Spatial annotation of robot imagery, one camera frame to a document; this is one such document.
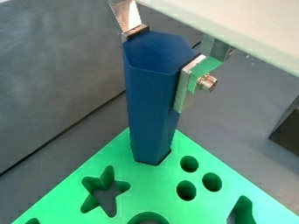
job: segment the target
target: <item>blue block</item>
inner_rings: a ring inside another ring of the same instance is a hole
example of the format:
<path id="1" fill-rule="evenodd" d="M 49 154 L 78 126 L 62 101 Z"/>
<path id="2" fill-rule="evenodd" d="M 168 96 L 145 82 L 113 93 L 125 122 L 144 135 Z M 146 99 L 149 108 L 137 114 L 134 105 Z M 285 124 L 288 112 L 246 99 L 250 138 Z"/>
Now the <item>blue block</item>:
<path id="1" fill-rule="evenodd" d="M 130 147 L 134 161 L 158 165 L 170 152 L 180 114 L 178 73 L 194 53 L 181 36 L 148 31 L 122 44 Z"/>

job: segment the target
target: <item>gray wall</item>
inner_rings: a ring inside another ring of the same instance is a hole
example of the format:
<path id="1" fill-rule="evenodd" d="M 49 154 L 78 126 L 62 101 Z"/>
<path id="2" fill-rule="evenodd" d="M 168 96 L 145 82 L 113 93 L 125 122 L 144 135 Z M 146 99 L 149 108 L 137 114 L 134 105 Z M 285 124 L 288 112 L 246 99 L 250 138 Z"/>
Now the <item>gray wall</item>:
<path id="1" fill-rule="evenodd" d="M 200 33 L 140 6 L 153 30 Z M 124 89 L 121 48 L 101 0 L 0 3 L 0 173 Z"/>

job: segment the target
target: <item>star-shaped hole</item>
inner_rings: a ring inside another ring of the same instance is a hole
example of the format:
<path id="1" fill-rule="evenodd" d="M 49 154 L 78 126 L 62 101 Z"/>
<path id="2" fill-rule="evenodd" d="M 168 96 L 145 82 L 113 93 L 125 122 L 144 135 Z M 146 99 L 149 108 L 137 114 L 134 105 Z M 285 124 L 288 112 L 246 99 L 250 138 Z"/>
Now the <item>star-shaped hole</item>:
<path id="1" fill-rule="evenodd" d="M 109 165 L 102 171 L 99 178 L 85 177 L 81 184 L 87 190 L 87 197 L 79 207 L 79 211 L 85 214 L 95 207 L 101 207 L 108 217 L 117 214 L 116 196 L 129 189 L 125 181 L 114 180 L 114 169 Z"/>

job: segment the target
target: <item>circular hole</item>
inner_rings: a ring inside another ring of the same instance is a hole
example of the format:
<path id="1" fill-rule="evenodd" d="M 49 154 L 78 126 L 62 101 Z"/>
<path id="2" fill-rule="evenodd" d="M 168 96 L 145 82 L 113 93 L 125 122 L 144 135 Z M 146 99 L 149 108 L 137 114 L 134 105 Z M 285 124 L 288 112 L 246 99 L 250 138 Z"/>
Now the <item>circular hole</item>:
<path id="1" fill-rule="evenodd" d="M 158 213 L 144 212 L 138 213 L 126 224 L 169 224 L 169 222 Z"/>
<path id="2" fill-rule="evenodd" d="M 194 157 L 186 156 L 181 158 L 181 168 L 186 172 L 196 172 L 198 168 L 198 162 Z"/>
<path id="3" fill-rule="evenodd" d="M 196 196 L 196 188 L 194 185 L 192 184 L 192 182 L 184 180 L 182 182 L 180 182 L 180 184 L 176 186 L 176 192 L 178 197 L 182 200 L 192 200 Z"/>
<path id="4" fill-rule="evenodd" d="M 217 192 L 221 188 L 220 177 L 212 172 L 202 176 L 201 183 L 210 192 Z"/>

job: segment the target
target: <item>black object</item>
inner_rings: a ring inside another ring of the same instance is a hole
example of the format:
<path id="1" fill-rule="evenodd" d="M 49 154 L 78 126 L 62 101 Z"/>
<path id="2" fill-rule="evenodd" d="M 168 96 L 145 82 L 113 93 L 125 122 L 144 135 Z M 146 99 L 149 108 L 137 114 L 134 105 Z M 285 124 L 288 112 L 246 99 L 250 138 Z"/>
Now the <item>black object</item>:
<path id="1" fill-rule="evenodd" d="M 299 95 L 284 112 L 269 139 L 299 156 Z"/>

